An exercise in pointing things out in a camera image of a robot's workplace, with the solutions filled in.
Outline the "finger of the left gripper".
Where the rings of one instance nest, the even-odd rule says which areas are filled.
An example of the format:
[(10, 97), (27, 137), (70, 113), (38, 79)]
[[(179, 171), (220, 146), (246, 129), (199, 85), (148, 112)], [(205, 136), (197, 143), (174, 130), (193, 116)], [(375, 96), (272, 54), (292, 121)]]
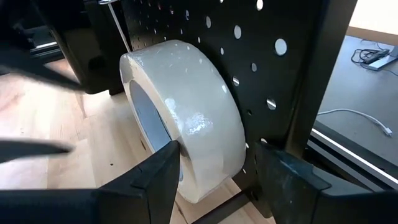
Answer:
[(1, 140), (1, 163), (25, 157), (66, 154), (74, 150), (67, 144), (48, 141)]
[(1, 46), (1, 70), (73, 91), (85, 90), (84, 86), (77, 81), (47, 68), (35, 58), (31, 58), (29, 54), (15, 47)]

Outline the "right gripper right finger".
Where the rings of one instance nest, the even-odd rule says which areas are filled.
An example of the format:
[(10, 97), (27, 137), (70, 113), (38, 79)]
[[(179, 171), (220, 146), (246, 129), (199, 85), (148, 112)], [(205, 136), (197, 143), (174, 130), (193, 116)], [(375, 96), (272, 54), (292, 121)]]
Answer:
[(366, 190), (264, 142), (255, 151), (276, 223), (397, 224), (397, 191)]

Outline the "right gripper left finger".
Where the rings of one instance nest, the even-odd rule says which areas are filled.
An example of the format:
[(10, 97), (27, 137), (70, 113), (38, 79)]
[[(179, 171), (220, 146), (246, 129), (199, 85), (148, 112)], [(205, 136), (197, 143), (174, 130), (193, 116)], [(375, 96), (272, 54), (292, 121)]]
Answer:
[(170, 141), (96, 189), (1, 191), (1, 223), (168, 223), (180, 176), (180, 144)]

